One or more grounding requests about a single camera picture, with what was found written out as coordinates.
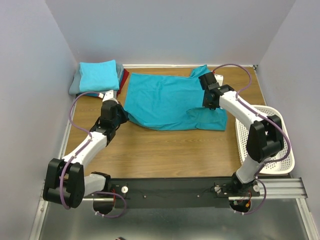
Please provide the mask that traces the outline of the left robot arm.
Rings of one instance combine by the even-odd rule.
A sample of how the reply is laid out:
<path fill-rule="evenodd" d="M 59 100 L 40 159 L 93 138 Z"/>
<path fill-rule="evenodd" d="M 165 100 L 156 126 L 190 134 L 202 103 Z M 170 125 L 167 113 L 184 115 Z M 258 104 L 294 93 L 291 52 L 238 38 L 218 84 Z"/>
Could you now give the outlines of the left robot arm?
<path fill-rule="evenodd" d="M 111 191 L 107 182 L 110 176 L 100 172 L 85 176 L 85 168 L 109 145 L 120 125 L 128 120 L 128 113 L 119 102 L 103 101 L 100 117 L 85 140 L 68 155 L 61 159 L 53 158 L 48 163 L 43 199 L 70 209 L 77 208 L 83 197 L 91 193 L 107 197 Z"/>

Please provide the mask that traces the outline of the teal t-shirt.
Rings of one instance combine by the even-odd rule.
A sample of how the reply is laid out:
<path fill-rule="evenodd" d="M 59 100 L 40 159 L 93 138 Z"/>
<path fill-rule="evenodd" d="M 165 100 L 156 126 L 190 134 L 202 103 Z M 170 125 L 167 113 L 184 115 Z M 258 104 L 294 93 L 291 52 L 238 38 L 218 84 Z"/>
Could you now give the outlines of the teal t-shirt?
<path fill-rule="evenodd" d="M 209 72 L 202 65 L 188 77 L 132 73 L 124 104 L 129 120 L 156 131 L 225 131 L 227 112 L 203 107 L 199 77 Z"/>

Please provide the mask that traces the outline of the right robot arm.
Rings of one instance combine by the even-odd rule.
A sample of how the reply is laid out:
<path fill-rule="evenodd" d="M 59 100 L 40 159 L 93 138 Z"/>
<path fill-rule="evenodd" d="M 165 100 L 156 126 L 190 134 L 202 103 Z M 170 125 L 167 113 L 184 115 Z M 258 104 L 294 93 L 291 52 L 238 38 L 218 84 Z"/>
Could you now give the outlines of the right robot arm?
<path fill-rule="evenodd" d="M 253 185 L 267 161 L 284 149 L 282 120 L 277 115 L 267 116 L 261 113 L 229 85 L 220 86 L 212 72 L 205 73 L 198 79 L 204 90 L 202 106 L 228 111 L 248 130 L 247 157 L 225 188 L 228 192 L 241 196 Z"/>

